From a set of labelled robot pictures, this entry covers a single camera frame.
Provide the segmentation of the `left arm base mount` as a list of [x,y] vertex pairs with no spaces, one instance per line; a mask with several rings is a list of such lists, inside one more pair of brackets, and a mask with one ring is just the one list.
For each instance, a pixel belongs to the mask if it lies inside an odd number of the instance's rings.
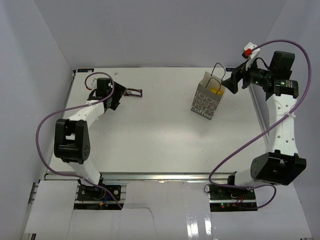
[[[103,187],[108,189],[108,191],[114,196],[117,201],[121,199],[121,185],[104,185]],[[106,203],[107,201],[113,201],[114,199],[108,192],[104,191],[101,188],[80,185],[78,187],[76,200],[80,202],[100,201]]]

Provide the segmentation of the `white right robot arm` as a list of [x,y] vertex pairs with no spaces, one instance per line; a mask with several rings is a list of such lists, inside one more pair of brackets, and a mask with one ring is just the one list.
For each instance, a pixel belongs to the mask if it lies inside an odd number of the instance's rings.
[[243,63],[232,71],[230,78],[222,82],[233,94],[238,92],[239,81],[242,81],[243,89],[251,84],[262,87],[269,123],[274,125],[283,117],[286,118],[269,131],[265,153],[254,158],[249,169],[234,172],[228,177],[225,192],[233,200],[243,195],[244,186],[287,186],[307,166],[306,159],[299,157],[295,142],[295,116],[290,113],[299,96],[298,82],[290,79],[294,60],[293,53],[275,51],[267,69],[258,68],[255,61],[250,67]]

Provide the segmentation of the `brown chocolate bar wrapper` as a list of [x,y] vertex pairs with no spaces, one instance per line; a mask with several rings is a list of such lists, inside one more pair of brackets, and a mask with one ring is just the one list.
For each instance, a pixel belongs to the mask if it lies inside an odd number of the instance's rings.
[[135,88],[127,88],[124,91],[123,95],[126,96],[126,97],[142,98],[143,97],[143,90],[142,89],[135,89]]

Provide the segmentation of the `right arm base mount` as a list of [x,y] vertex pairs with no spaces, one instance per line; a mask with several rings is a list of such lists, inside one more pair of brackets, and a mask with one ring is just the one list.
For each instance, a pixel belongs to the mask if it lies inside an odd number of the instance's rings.
[[203,188],[209,198],[211,213],[256,211],[254,190],[221,187],[207,182]]

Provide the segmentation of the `large yellow M&M packet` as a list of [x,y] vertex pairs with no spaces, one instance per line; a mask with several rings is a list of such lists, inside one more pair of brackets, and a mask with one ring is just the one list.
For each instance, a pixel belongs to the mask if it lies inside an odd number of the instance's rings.
[[216,94],[216,95],[219,95],[219,96],[222,96],[224,94],[224,89],[222,87],[218,87],[218,88],[215,88],[215,87],[211,87],[210,90]]

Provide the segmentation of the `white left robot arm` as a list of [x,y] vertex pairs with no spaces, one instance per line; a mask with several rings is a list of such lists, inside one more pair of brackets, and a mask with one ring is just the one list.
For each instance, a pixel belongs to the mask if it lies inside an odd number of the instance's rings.
[[126,88],[121,84],[111,82],[108,77],[100,77],[96,80],[95,89],[87,98],[87,106],[69,118],[58,119],[55,123],[55,157],[68,164],[77,175],[84,178],[79,180],[80,184],[96,200],[105,196],[106,187],[102,184],[102,175],[89,159],[91,152],[89,128],[108,109],[116,110],[125,91]]

